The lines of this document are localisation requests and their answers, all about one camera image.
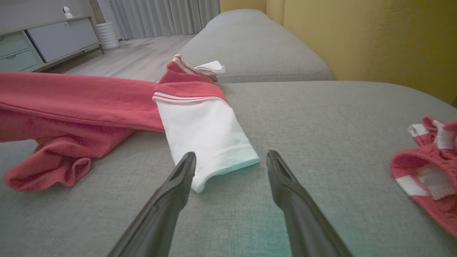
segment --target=yellow sofa backrest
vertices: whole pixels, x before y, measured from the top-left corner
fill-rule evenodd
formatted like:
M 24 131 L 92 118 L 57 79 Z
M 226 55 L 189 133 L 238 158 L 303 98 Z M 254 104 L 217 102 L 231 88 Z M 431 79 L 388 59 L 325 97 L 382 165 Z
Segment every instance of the yellow sofa backrest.
M 237 1 L 220 2 L 221 11 L 225 11 L 223 2 Z M 455 0 L 240 3 L 250 3 L 251 8 L 267 13 L 302 39 L 324 60 L 337 80 L 400 84 L 448 103 L 457 97 L 457 83 L 452 75 L 457 71 Z

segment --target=white ribbed pot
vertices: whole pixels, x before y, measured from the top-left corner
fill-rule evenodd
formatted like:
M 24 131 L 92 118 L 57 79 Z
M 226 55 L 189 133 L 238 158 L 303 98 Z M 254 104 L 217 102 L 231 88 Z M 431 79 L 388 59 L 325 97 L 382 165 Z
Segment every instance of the white ribbed pot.
M 101 36 L 101 45 L 103 50 L 118 48 L 121 46 L 114 32 L 113 23 L 106 22 L 97 24 L 98 33 Z

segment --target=cabinet door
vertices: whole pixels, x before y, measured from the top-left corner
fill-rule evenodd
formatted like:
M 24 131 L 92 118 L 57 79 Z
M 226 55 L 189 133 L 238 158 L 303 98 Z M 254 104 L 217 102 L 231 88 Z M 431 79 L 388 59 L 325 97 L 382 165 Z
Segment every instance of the cabinet door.
M 46 62 L 71 54 L 80 49 L 75 43 L 66 21 L 31 28 L 27 32 Z
M 70 27 L 74 43 L 78 46 L 78 50 L 98 43 L 89 18 L 68 21 L 68 26 Z

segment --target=gray fabric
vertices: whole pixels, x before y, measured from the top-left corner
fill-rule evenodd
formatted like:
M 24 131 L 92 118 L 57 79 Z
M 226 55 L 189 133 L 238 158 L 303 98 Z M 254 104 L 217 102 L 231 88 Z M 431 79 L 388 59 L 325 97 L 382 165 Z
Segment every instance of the gray fabric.
M 457 110 L 384 83 L 310 81 L 221 85 L 260 164 L 214 177 L 191 192 L 170 256 L 291 256 L 265 156 L 277 150 L 354 256 L 455 256 L 457 241 L 392 179 L 389 162 L 417 144 L 406 131 Z M 0 144 L 3 172 L 33 152 Z M 166 179 L 165 135 L 137 132 L 74 187 L 19 193 L 0 185 L 0 256 L 105 256 Z
M 219 14 L 178 53 L 193 66 L 218 60 L 224 83 L 333 79 L 306 44 L 258 10 Z
M 219 0 L 109 0 L 123 39 L 196 34 L 217 16 Z

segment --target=knitted red and white garment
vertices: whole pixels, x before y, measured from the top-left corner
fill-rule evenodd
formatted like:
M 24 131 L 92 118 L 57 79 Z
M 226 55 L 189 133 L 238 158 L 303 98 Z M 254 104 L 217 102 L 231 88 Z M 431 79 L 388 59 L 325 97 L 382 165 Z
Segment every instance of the knitted red and white garment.
M 457 122 L 429 117 L 408 132 L 420 147 L 397 153 L 390 162 L 399 186 L 445 230 L 457 237 Z

